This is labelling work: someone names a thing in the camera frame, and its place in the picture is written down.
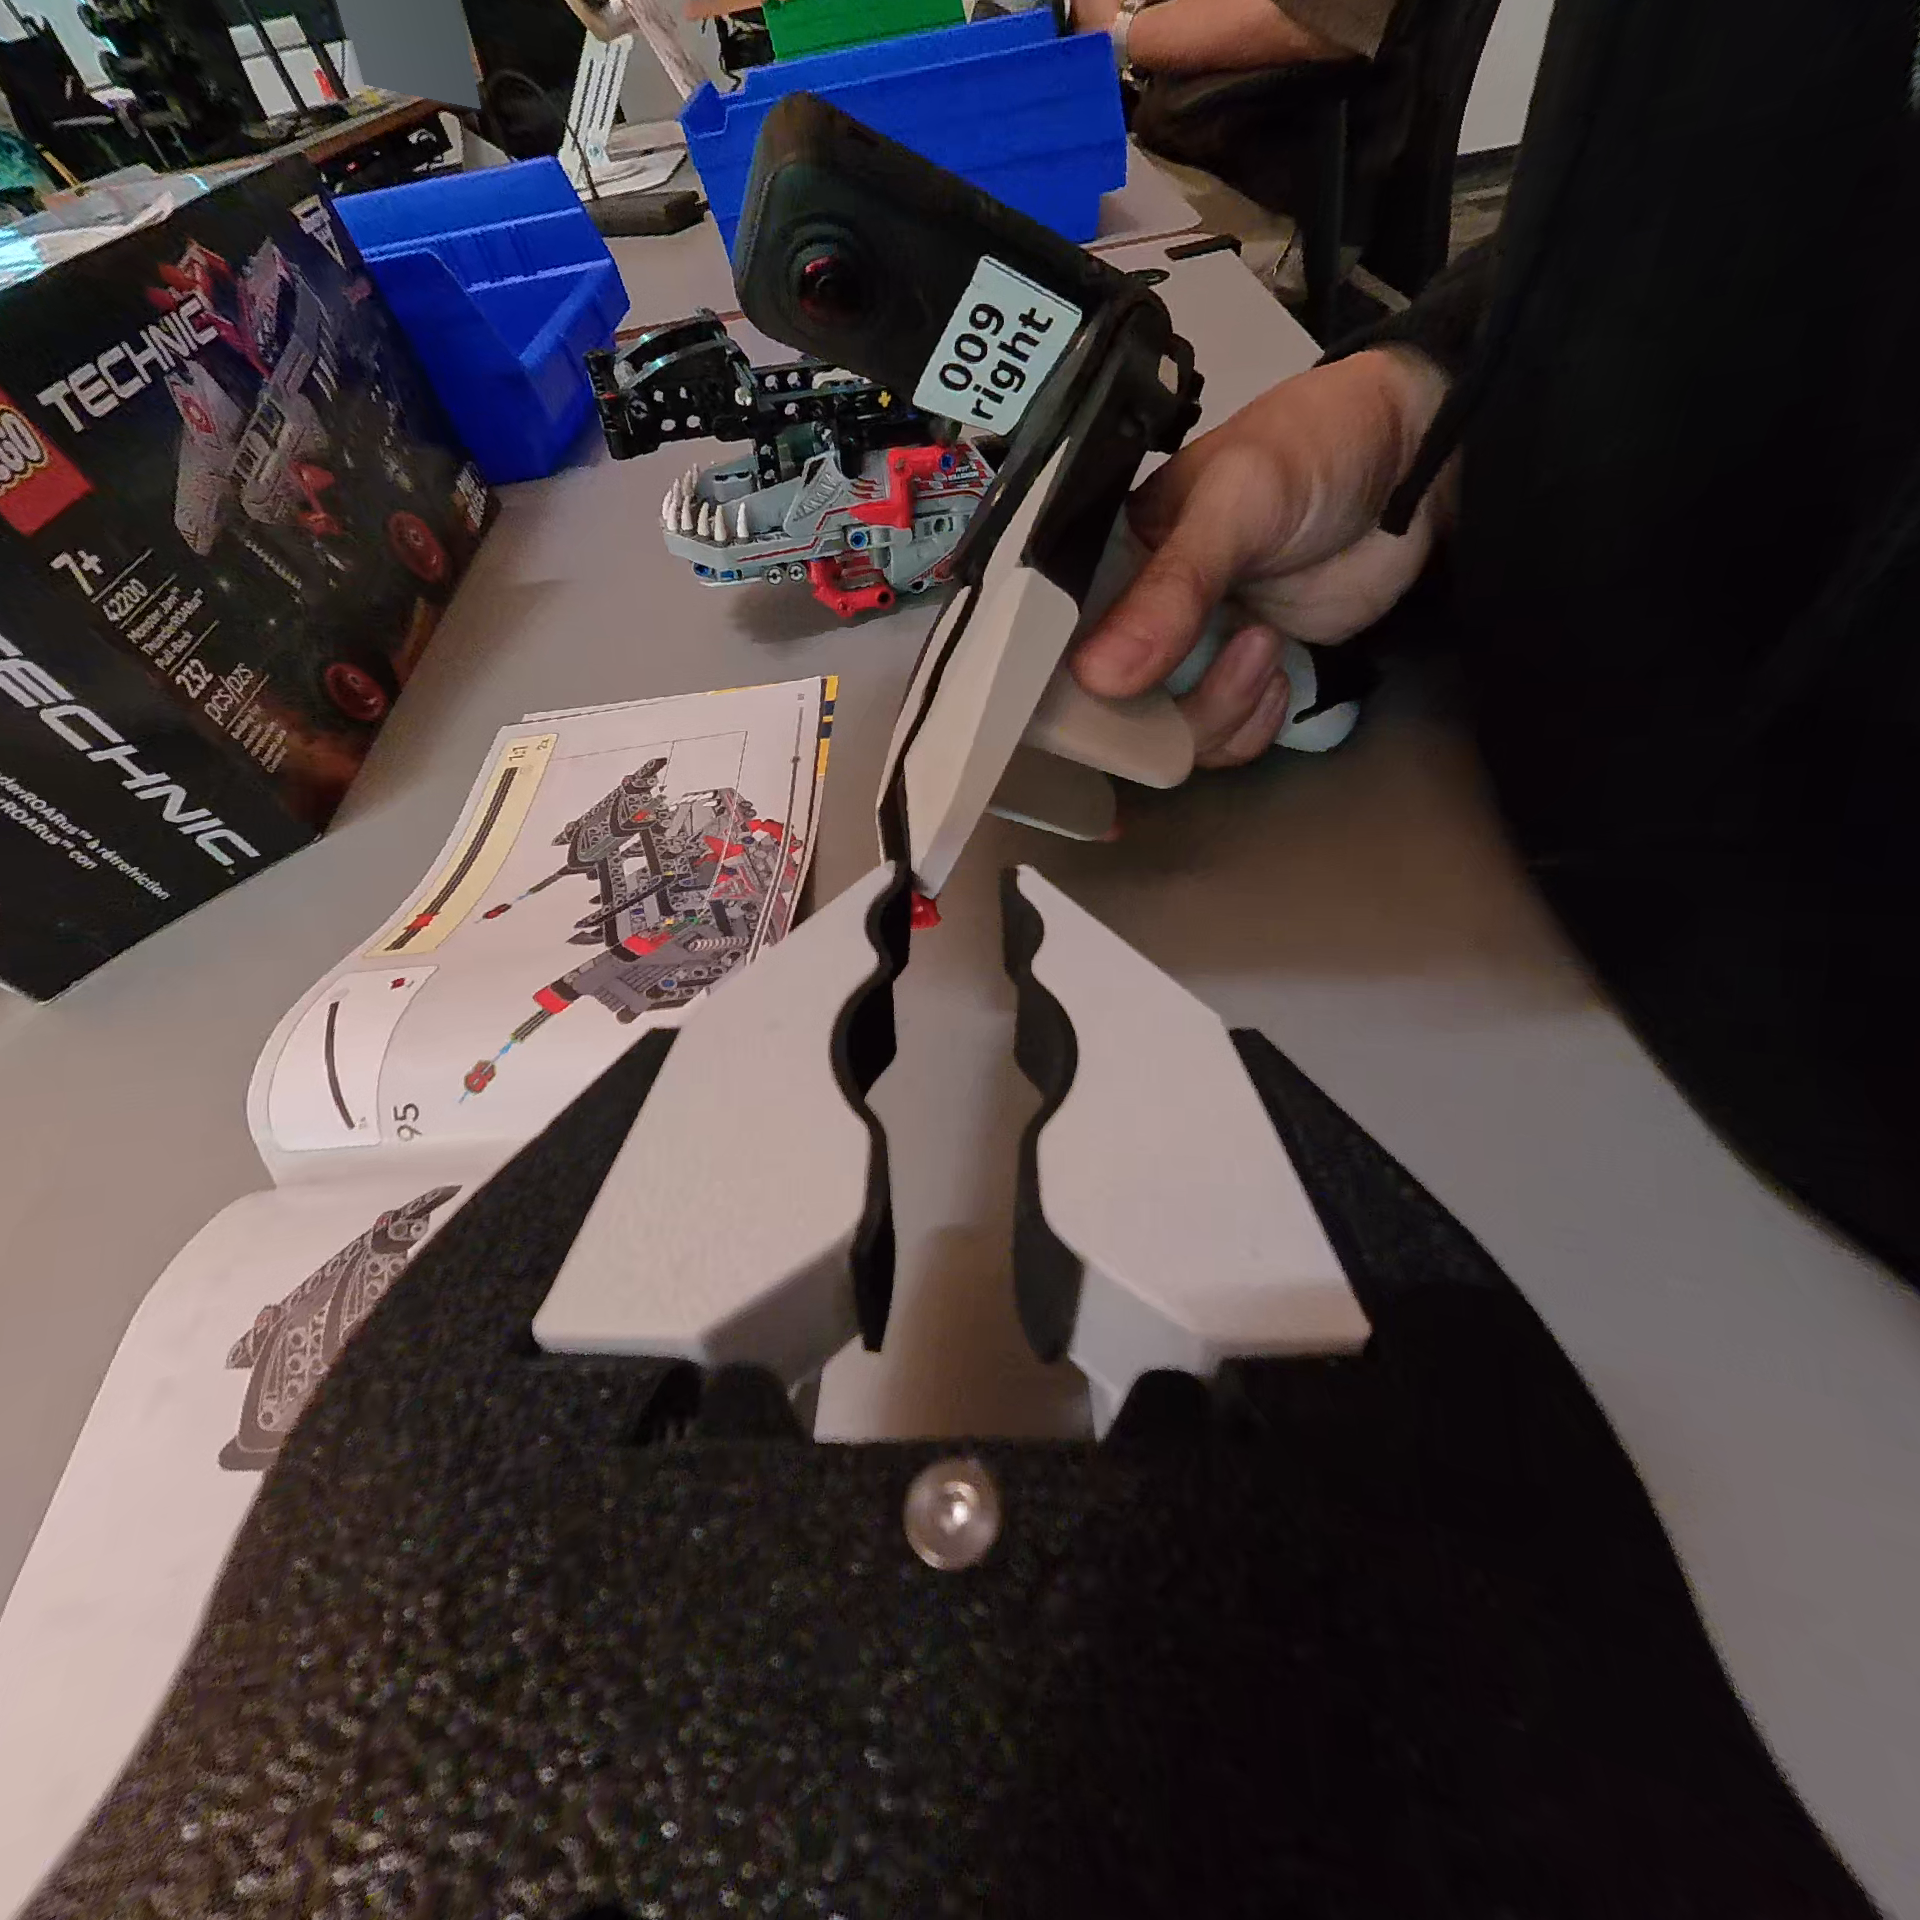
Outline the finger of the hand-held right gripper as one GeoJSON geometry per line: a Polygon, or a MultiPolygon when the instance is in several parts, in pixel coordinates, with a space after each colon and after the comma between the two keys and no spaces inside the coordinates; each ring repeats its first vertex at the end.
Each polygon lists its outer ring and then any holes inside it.
{"type": "Polygon", "coordinates": [[[984,812],[1085,832],[1085,772],[1021,746],[1076,620],[1073,590],[995,562],[937,628],[937,670],[899,744],[902,861],[920,897],[940,895],[984,812]]]}
{"type": "Polygon", "coordinates": [[[951,588],[949,590],[945,606],[937,610],[937,617],[933,617],[933,624],[932,624],[932,632],[924,637],[924,648],[915,658],[912,677],[907,682],[907,691],[902,691],[902,702],[899,702],[893,729],[887,737],[881,784],[875,784],[875,803],[873,803],[875,853],[881,853],[881,859],[893,861],[907,874],[915,867],[915,859],[912,859],[912,832],[909,832],[909,802],[902,795],[902,761],[907,761],[907,750],[909,750],[909,744],[915,741],[915,732],[924,725],[924,712],[932,706],[932,699],[937,691],[945,661],[949,661],[957,637],[964,634],[973,601],[978,601],[978,588],[951,588]]]}

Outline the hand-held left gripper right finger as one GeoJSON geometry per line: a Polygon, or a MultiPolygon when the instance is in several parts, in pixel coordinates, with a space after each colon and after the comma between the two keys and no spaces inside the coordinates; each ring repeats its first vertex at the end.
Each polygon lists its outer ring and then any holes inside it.
{"type": "Polygon", "coordinates": [[[1014,1291],[1108,1437],[1150,1371],[1345,1357],[1366,1312],[1235,1032],[1032,867],[1005,871],[1017,1149],[1014,1291]]]}

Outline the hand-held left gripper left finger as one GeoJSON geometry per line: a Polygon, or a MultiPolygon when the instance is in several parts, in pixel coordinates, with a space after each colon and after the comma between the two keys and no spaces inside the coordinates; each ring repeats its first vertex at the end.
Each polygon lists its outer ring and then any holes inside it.
{"type": "Polygon", "coordinates": [[[754,1364],[881,1349],[899,1269],[885,1123],[909,878],[881,861],[675,1029],[560,1274],[549,1353],[754,1364]]]}

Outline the toy brick vehicle model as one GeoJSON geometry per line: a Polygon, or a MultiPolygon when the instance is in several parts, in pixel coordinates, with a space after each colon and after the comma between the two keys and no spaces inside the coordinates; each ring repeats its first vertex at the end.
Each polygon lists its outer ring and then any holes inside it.
{"type": "Polygon", "coordinates": [[[700,583],[802,583],[832,617],[945,588],[1004,459],[820,356],[749,364],[711,309],[589,351],[586,373],[617,460],[731,442],[661,495],[661,542],[700,583]]]}

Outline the person's right forearm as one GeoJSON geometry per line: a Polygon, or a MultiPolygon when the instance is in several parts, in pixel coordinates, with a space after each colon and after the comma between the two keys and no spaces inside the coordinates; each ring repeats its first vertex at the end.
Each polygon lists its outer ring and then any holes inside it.
{"type": "Polygon", "coordinates": [[[1915,1283],[1915,3],[1555,3],[1396,322],[1511,838],[1744,1161],[1915,1283]]]}

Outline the grey desk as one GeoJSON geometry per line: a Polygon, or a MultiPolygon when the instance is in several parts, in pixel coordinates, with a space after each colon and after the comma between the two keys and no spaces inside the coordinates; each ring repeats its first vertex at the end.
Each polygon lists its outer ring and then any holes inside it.
{"type": "MultiPolygon", "coordinates": [[[[873,844],[899,637],[726,610],[641,557],[636,472],[513,487],[335,829],[47,1005],[4,995],[4,1914],[151,1716],[250,1475],[210,1464],[237,1375],[214,1305],[253,1247],[246,1086],[275,1019],[412,884],[522,706],[836,670],[820,891],[873,844]]],[[[827,1375],[836,1437],[1066,1432],[1017,1357],[990,1211],[1021,1093],[993,867],[1038,859],[1143,956],[1266,1029],[1509,1263],[1675,1522],[1737,1682],[1890,1915],[1915,1915],[1915,1291],[1739,1164],[1597,998],[1501,838],[1448,677],[1355,746],[1207,774],[1112,853],[993,825],[907,980],[881,1108],[951,1157],[902,1180],[899,1327],[827,1375]]]]}

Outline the person's right hand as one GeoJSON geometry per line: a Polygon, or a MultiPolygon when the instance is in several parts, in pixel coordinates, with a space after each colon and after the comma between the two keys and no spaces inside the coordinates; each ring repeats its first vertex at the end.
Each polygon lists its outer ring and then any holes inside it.
{"type": "Polygon", "coordinates": [[[1235,628],[1180,696],[1194,765],[1258,758],[1289,714],[1289,641],[1334,645],[1418,580],[1452,528],[1455,472],[1405,535],[1383,528],[1448,374],[1410,346],[1371,346],[1298,373],[1180,447],[1126,501],[1143,559],[1073,648],[1103,699],[1167,684],[1235,606],[1235,628]]]}

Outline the green storage bin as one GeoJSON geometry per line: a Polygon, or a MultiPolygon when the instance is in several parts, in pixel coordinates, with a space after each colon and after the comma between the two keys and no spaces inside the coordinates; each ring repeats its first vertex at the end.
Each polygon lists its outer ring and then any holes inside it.
{"type": "Polygon", "coordinates": [[[761,3],[776,61],[824,59],[915,32],[967,24],[969,3],[761,3]]]}

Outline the white metal stand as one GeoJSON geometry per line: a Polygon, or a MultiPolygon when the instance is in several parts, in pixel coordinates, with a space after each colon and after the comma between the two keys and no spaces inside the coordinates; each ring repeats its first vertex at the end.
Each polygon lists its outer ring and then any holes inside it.
{"type": "Polygon", "coordinates": [[[670,180],[681,144],[667,142],[638,156],[612,156],[612,121],[632,61],[632,3],[566,3],[586,24],[586,48],[564,116],[560,162],[581,198],[636,195],[670,180]]]}

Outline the open building instruction booklet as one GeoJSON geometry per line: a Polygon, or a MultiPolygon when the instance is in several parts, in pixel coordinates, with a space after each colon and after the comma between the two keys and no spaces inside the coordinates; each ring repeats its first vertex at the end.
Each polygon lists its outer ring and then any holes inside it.
{"type": "Polygon", "coordinates": [[[275,1023],[250,1081],[269,1182],[146,1288],[4,1609],[132,1659],[196,1606],[340,1353],[469,1189],[626,1042],[792,925],[832,677],[528,714],[412,895],[275,1023]]]}

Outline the blue storage bin with tag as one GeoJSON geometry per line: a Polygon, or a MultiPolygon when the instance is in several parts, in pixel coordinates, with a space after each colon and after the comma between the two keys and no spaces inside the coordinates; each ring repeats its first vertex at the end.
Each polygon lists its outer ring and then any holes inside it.
{"type": "Polygon", "coordinates": [[[564,469],[632,296],[560,157],[332,203],[483,479],[564,469]]]}

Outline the black toy set box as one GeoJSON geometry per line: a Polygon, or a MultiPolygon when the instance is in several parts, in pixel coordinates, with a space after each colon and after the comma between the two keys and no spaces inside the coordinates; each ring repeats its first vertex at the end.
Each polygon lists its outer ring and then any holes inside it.
{"type": "Polygon", "coordinates": [[[4,992],[316,839],[490,516],[304,156],[4,274],[4,992]]]}

